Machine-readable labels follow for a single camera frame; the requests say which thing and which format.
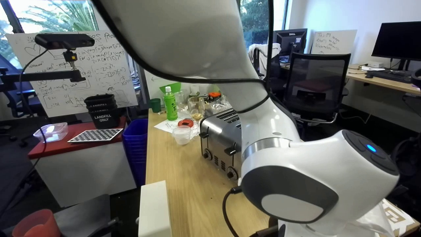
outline dark green cup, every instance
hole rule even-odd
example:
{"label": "dark green cup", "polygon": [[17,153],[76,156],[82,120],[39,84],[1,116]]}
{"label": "dark green cup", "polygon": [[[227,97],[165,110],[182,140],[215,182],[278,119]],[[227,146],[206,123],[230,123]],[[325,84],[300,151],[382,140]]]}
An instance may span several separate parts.
{"label": "dark green cup", "polygon": [[161,112],[161,99],[155,98],[149,101],[149,105],[152,109],[152,112],[159,113]]}

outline blue indicator light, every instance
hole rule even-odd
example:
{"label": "blue indicator light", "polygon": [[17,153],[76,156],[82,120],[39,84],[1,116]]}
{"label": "blue indicator light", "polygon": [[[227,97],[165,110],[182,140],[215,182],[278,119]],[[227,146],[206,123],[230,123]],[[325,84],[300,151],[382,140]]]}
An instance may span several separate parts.
{"label": "blue indicator light", "polygon": [[372,151],[372,152],[377,151],[372,145],[367,145],[367,148],[370,149],[370,151]]}

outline dell monitor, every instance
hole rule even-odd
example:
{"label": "dell monitor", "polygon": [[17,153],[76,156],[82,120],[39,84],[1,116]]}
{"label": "dell monitor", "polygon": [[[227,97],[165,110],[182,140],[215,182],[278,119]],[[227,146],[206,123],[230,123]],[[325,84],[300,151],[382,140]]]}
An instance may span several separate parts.
{"label": "dell monitor", "polygon": [[398,70],[408,70],[410,60],[421,61],[421,22],[381,24],[371,56],[401,59]]}
{"label": "dell monitor", "polygon": [[293,52],[304,53],[307,29],[277,30],[273,32],[273,42],[281,45],[280,56],[291,57]]}

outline stacked black bins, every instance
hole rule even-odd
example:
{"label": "stacked black bins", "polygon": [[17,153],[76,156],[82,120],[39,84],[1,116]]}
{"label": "stacked black bins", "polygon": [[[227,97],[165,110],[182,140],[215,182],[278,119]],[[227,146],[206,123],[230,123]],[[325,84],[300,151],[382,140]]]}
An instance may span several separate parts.
{"label": "stacked black bins", "polygon": [[108,129],[120,124],[120,116],[113,94],[98,94],[84,100],[97,129]]}

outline white cloth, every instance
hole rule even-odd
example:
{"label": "white cloth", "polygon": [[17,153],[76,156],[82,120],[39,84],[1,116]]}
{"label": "white cloth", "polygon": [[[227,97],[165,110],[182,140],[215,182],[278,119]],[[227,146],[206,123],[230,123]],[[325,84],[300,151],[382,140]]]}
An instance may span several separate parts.
{"label": "white cloth", "polygon": [[[254,63],[254,49],[258,49],[259,53],[259,71],[261,74],[266,75],[266,64],[267,64],[267,44],[252,44],[248,47],[248,57],[251,63]],[[281,45],[278,43],[272,44],[272,58],[281,52]]]}

